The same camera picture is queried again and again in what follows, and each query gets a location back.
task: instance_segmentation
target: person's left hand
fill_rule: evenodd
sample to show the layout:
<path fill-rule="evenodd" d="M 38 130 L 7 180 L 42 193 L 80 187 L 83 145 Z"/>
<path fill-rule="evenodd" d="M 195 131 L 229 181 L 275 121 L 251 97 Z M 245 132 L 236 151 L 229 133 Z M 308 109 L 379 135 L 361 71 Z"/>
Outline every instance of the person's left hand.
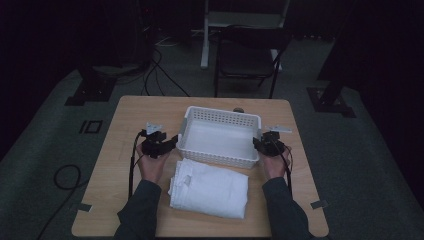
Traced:
<path fill-rule="evenodd" d="M 140 144 L 137 146 L 137 153 L 139 156 L 141 156 L 141 159 L 137 164 L 138 168 L 140 169 L 142 179 L 157 184 L 162 177 L 163 167 L 165 166 L 165 162 L 168 159 L 170 152 L 158 156 L 157 159 L 154 159 L 150 156 L 143 155 Z"/>

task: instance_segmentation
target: folded cloth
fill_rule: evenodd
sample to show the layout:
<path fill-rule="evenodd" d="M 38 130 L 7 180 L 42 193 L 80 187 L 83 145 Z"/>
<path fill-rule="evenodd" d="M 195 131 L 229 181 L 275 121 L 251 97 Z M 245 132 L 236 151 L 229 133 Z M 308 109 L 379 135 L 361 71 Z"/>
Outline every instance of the folded cloth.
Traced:
<path fill-rule="evenodd" d="M 177 162 L 171 207 L 224 218 L 244 218 L 248 177 L 184 158 Z"/>

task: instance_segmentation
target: plastic basket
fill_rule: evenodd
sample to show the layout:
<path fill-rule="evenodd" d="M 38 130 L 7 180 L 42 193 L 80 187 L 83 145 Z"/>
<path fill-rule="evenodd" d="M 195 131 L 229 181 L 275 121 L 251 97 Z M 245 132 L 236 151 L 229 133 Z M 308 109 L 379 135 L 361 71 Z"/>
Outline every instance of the plastic basket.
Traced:
<path fill-rule="evenodd" d="M 191 106 L 177 148 L 191 160 L 252 168 L 259 160 L 253 137 L 260 138 L 261 134 L 257 115 Z"/>

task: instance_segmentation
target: dark sleeve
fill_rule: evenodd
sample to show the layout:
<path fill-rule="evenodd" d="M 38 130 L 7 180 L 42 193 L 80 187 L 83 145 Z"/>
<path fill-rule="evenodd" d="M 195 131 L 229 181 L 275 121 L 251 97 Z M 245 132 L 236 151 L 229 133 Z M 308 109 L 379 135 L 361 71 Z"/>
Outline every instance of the dark sleeve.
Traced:
<path fill-rule="evenodd" d="M 268 218 L 273 239 L 311 239 L 308 218 L 292 199 L 284 178 L 270 179 L 262 186 L 267 202 Z"/>
<path fill-rule="evenodd" d="M 160 193 L 158 185 L 141 180 L 134 195 L 118 213 L 121 224 L 114 239 L 155 239 Z"/>

